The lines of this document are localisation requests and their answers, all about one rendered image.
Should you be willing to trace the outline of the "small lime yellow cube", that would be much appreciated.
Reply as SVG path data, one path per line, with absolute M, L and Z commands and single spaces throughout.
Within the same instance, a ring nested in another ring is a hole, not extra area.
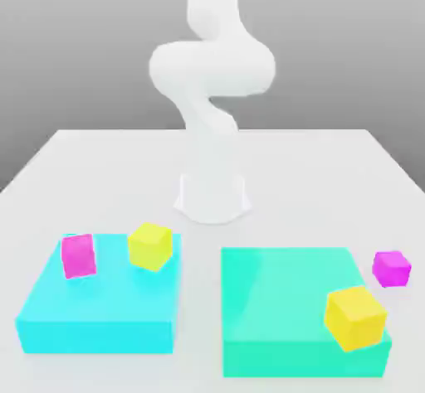
M 145 222 L 128 237 L 128 247 L 132 265 L 158 272 L 173 256 L 173 233 Z

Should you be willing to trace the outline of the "small pink cube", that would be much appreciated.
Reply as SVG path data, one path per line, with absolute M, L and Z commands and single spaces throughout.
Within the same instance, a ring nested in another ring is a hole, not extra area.
M 92 234 L 69 235 L 61 239 L 61 261 L 67 279 L 96 274 Z

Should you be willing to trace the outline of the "small golden yellow cube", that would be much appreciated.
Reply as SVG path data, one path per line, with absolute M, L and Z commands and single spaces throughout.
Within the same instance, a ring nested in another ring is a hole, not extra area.
M 378 344 L 388 312 L 364 286 L 331 292 L 324 323 L 344 352 Z

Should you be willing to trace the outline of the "small magenta cube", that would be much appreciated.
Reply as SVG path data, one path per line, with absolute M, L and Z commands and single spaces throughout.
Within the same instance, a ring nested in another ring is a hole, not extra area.
M 405 287 L 412 264 L 397 250 L 379 251 L 374 256 L 372 272 L 383 288 Z

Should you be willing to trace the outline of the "large teal box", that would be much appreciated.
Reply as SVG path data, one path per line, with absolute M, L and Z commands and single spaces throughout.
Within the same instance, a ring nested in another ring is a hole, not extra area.
M 381 377 L 392 346 L 384 332 L 345 352 L 325 326 L 330 293 L 364 280 L 345 248 L 221 251 L 225 377 Z

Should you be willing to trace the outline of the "large cyan box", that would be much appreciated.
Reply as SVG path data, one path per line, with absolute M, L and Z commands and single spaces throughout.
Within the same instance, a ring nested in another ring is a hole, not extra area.
M 181 236 L 158 272 L 129 262 L 125 234 L 94 236 L 97 272 L 66 279 L 56 247 L 17 315 L 25 353 L 173 351 L 178 320 Z

